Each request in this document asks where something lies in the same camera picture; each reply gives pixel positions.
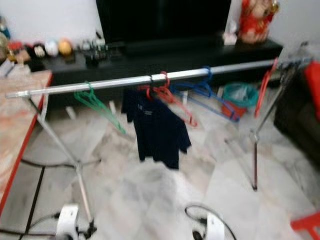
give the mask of black shirt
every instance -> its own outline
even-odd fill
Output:
[[[125,90],[122,113],[134,123],[139,158],[153,157],[170,169],[179,169],[179,150],[191,146],[185,123],[158,99],[149,100],[145,92]]]

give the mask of red stool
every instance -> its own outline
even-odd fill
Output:
[[[307,230],[314,240],[320,240],[320,236],[315,230],[315,227],[320,227],[320,212],[292,221],[291,227],[294,231]]]

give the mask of red figurine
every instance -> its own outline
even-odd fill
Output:
[[[240,39],[248,44],[264,42],[268,26],[278,10],[279,4],[273,0],[242,0]]]

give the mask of television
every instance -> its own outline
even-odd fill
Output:
[[[106,42],[127,44],[216,36],[225,30],[231,0],[96,0],[96,3]]]

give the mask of white tile floor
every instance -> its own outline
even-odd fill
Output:
[[[272,116],[260,135],[259,189],[253,192],[251,171],[249,175],[244,171],[252,165],[252,153],[244,147],[246,139],[228,145],[225,138],[247,133],[257,120],[247,113],[234,124],[190,102],[188,107],[200,124],[188,129],[192,147],[187,155],[180,155],[179,171],[152,159],[140,163],[134,127],[126,123],[125,115],[117,114],[127,136],[86,108],[76,109],[76,120],[51,114],[53,128],[79,159],[102,159],[83,169],[98,227],[91,239],[191,240],[197,224],[184,213],[191,203],[205,204],[220,213],[238,240],[301,239],[290,228],[290,220],[320,209],[320,175],[274,128]],[[67,161],[44,131],[33,135],[24,157],[50,164]],[[20,164],[1,227],[24,230],[39,175],[40,169]],[[58,212],[68,203],[80,204],[79,225],[87,227],[73,170],[46,169],[33,219]],[[52,232],[55,226],[49,220],[34,230]],[[18,238],[0,235],[0,239]]]

